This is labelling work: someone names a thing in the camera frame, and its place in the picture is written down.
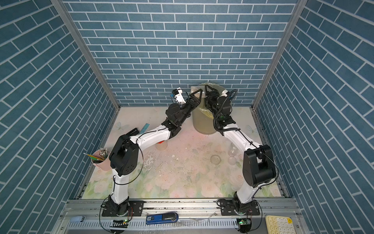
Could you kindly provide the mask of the white lidded rice jar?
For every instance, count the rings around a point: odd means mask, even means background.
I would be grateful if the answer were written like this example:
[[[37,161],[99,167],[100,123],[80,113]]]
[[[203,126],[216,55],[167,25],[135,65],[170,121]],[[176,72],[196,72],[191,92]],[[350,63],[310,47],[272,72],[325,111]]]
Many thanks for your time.
[[[236,157],[238,155],[238,148],[235,146],[235,144],[231,143],[229,148],[228,148],[228,155],[230,157]]]

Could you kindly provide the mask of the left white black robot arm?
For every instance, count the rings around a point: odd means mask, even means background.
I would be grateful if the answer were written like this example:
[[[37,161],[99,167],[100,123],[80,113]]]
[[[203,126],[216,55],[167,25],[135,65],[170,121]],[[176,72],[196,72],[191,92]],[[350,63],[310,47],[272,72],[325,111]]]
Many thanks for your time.
[[[155,129],[136,136],[122,135],[118,138],[109,156],[113,172],[114,191],[110,201],[115,205],[128,202],[128,185],[131,183],[130,174],[136,169],[138,156],[143,150],[159,142],[175,137],[181,130],[182,124],[189,118],[202,100],[203,90],[198,89],[183,99],[182,90],[173,90],[176,103],[172,103],[166,110],[166,119]]]

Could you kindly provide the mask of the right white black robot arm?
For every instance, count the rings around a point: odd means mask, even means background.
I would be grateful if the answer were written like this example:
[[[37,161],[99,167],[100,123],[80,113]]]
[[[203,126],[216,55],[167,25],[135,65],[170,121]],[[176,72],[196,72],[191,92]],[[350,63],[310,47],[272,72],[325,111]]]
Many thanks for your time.
[[[243,151],[243,184],[234,193],[233,201],[243,208],[254,201],[260,189],[276,182],[279,170],[274,162],[272,150],[247,136],[231,117],[231,101],[237,90],[219,92],[205,85],[205,106],[213,114],[213,127],[234,146]]]

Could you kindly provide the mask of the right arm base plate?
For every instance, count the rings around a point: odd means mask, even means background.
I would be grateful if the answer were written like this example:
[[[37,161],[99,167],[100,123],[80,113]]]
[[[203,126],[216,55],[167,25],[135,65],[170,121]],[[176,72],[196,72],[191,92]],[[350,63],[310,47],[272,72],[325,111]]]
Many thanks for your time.
[[[218,199],[216,204],[218,205],[222,216],[260,215],[259,206],[255,201],[242,204],[238,199]]]

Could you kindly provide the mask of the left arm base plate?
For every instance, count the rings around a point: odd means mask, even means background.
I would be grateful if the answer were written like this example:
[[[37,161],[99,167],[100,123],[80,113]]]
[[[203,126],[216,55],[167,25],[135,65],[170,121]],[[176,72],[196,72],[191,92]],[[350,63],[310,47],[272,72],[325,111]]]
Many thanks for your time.
[[[142,200],[125,200],[121,204],[116,204],[112,199],[101,205],[101,215],[104,217],[115,216],[141,216],[144,208]]]

